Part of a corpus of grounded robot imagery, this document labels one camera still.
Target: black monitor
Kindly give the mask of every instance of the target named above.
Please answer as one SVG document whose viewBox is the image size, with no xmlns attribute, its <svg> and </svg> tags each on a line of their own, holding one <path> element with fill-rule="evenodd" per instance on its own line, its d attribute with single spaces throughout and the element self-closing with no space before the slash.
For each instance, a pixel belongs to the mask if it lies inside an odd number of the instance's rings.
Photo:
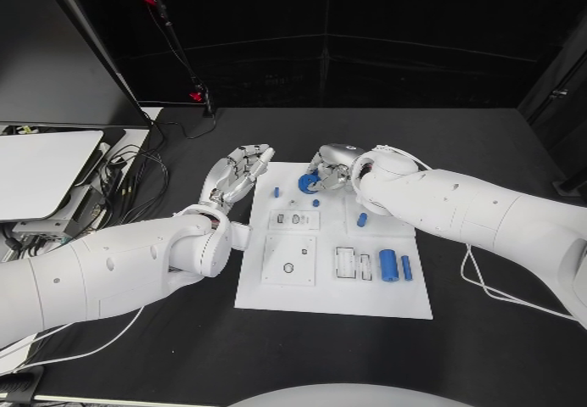
<svg viewBox="0 0 587 407">
<path fill-rule="evenodd" d="M 68 5 L 5 0 L 2 10 L 0 123 L 149 128 Z"/>
</svg>

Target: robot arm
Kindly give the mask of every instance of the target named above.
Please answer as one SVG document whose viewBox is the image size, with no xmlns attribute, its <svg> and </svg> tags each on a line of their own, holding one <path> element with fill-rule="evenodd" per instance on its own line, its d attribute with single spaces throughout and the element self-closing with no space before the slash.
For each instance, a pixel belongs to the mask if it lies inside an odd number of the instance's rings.
<svg viewBox="0 0 587 407">
<path fill-rule="evenodd" d="M 378 215 L 392 215 L 433 235 L 522 265 L 587 327 L 587 208 L 450 171 L 420 171 L 414 160 L 394 150 L 378 146 L 352 160 L 342 183 L 352 185 L 358 201 Z"/>
<path fill-rule="evenodd" d="M 121 315 L 221 273 L 231 248 L 245 249 L 248 226 L 230 223 L 274 154 L 235 150 L 215 165 L 199 205 L 173 218 L 98 231 L 48 254 L 0 264 L 0 348 L 69 322 Z"/>
</svg>

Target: black table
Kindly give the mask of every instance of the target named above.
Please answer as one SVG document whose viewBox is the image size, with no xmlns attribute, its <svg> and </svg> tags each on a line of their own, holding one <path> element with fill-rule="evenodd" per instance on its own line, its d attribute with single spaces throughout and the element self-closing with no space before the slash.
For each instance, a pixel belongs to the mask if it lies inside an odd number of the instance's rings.
<svg viewBox="0 0 587 407">
<path fill-rule="evenodd" d="M 195 135 L 198 109 L 166 109 Z M 276 161 L 309 162 L 329 142 L 390 144 L 433 167 L 555 198 L 563 178 L 514 109 L 221 109 L 218 128 L 196 140 L 166 125 L 172 172 L 152 217 L 198 202 L 215 161 L 240 145 L 268 143 Z M 143 197 L 159 189 L 157 167 Z M 230 218 L 247 222 L 253 194 Z M 405 387 L 479 407 L 583 405 L 587 332 L 491 299 L 459 276 L 465 247 L 418 232 L 433 321 L 235 309 L 242 253 L 214 279 L 152 304 L 131 330 L 97 355 L 46 368 L 38 394 L 186 404 L 232 404 L 284 387 L 356 382 Z M 509 260 L 478 250 L 486 283 L 561 310 L 544 284 Z M 75 324 L 42 357 L 101 346 L 133 315 Z"/>
</svg>

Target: black wall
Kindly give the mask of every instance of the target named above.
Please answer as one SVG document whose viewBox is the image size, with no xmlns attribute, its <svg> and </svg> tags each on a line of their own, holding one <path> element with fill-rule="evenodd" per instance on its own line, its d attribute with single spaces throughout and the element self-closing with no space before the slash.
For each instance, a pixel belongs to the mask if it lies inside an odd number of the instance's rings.
<svg viewBox="0 0 587 407">
<path fill-rule="evenodd" d="M 78 1 L 137 98 L 188 102 L 144 1 Z M 583 0 L 165 3 L 219 106 L 517 107 L 586 10 Z"/>
</svg>

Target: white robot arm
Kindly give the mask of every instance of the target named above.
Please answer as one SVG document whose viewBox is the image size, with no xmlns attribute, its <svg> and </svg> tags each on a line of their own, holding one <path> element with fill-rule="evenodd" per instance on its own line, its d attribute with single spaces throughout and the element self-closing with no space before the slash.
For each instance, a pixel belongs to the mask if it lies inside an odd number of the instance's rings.
<svg viewBox="0 0 587 407">
<path fill-rule="evenodd" d="M 392 215 L 517 262 L 587 328 L 587 208 L 450 171 L 420 170 L 416 158 L 398 151 L 388 146 L 369 152 L 341 144 L 323 146 L 302 190 L 313 193 L 349 183 L 359 203 L 378 215 Z"/>
<path fill-rule="evenodd" d="M 217 163 L 201 202 L 173 218 L 116 226 L 48 254 L 0 264 L 0 348 L 69 322 L 121 315 L 215 277 L 250 228 L 230 223 L 232 204 L 254 187 L 274 154 L 238 148 Z"/>
</svg>

